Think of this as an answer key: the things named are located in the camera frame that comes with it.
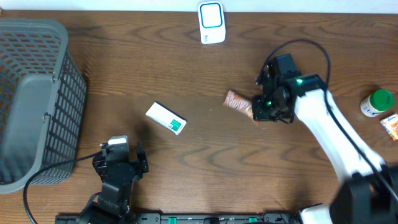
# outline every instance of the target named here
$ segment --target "green lid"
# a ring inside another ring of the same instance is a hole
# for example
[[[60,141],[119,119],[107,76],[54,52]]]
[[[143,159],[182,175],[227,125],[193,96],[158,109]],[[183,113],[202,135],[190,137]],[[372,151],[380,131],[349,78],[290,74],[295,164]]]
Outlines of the green lid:
[[[371,105],[378,111],[386,111],[394,106],[396,99],[388,90],[375,91],[370,97]]]

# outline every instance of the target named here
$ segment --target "wood grain surface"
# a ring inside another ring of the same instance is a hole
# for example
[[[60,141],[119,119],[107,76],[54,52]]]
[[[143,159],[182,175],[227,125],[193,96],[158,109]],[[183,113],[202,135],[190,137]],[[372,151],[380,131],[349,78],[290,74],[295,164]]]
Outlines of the wood grain surface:
[[[5,11],[2,17],[60,21],[70,52],[88,80],[78,157],[100,150],[110,137],[141,142],[150,172],[134,186],[134,211],[262,213],[329,203],[339,183],[325,153],[303,123],[261,123],[225,108],[228,90],[248,97],[268,53],[283,42],[308,38],[330,53],[330,90],[359,135],[385,160],[398,162],[394,142],[359,110],[378,88],[398,97],[398,16],[355,14],[226,13],[226,40],[202,45],[194,12]],[[303,73],[325,74],[312,46],[292,53]],[[187,119],[179,136],[145,116],[159,101]],[[70,180],[31,186],[29,205],[39,223],[79,213],[101,181],[91,160]],[[0,195],[1,223],[28,223],[22,191]]]

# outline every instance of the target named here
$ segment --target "gray plastic basket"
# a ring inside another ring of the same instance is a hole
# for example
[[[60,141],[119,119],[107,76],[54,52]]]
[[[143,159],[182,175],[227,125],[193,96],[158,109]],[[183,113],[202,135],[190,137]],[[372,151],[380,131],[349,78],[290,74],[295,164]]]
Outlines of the gray plastic basket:
[[[0,194],[76,156],[86,84],[67,47],[58,22],[0,19]],[[50,169],[32,183],[58,184],[72,169]]]

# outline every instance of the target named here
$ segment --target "white bottle with green cap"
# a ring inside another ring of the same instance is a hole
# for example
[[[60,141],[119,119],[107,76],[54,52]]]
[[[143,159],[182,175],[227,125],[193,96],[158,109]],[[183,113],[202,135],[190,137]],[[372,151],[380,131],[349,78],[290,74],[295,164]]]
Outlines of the white bottle with green cap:
[[[361,111],[369,117],[375,117],[392,108],[396,100],[388,90],[378,90],[361,103]]]

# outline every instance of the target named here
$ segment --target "small packet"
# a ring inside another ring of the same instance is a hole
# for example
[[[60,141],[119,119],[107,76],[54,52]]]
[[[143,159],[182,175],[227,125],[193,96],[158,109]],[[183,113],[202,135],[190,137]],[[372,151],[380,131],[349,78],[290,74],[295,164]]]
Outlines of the small packet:
[[[380,123],[392,137],[392,140],[395,141],[398,139],[398,114],[393,114],[388,118],[382,119]]]
[[[254,124],[258,124],[258,121],[253,119],[253,111],[251,107],[251,101],[247,100],[245,97],[235,93],[234,91],[228,91],[226,95],[224,106],[232,109],[236,109],[241,113],[246,114]]]

